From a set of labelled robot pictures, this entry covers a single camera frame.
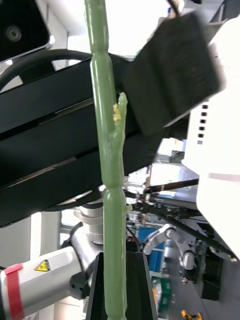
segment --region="ceiling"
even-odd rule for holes
[[[53,13],[69,31],[68,47],[89,52],[84,0],[45,0]],[[183,13],[202,12],[209,22],[223,0],[203,0],[197,5],[185,0]],[[109,52],[134,57],[157,28],[160,17],[168,15],[167,0],[105,0],[109,30]]]
[[[54,14],[71,35],[86,34],[84,0],[45,0]],[[116,35],[130,32],[133,35],[151,34],[156,28],[159,17],[166,17],[166,0],[105,0],[108,27]],[[185,0],[185,12],[200,10],[209,22],[223,0],[202,0],[202,5]]]

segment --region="white wall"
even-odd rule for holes
[[[9,267],[30,259],[31,219],[0,229],[0,265]]]

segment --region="metal rod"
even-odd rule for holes
[[[151,185],[145,189],[146,194],[151,194],[153,192],[161,192],[166,190],[174,190],[189,186],[196,186],[199,184],[199,179],[193,180],[186,180],[186,181],[178,181],[178,182],[171,182],[167,184],[160,184],[160,185]]]

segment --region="white plastic part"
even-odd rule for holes
[[[45,261],[48,270],[36,270]],[[32,315],[68,297],[71,293],[70,279],[79,272],[81,272],[79,258],[71,246],[23,263],[22,269],[18,271],[18,279],[24,316]],[[8,282],[4,271],[0,273],[0,281],[5,319],[12,320]]]
[[[208,102],[200,141],[202,106],[191,112],[183,164],[200,175],[197,207],[240,259],[240,17],[226,22],[213,39],[225,89]]]

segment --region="white machine housing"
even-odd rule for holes
[[[210,43],[224,89],[190,113],[182,163],[199,175],[196,204],[240,259],[240,16],[227,21]]]

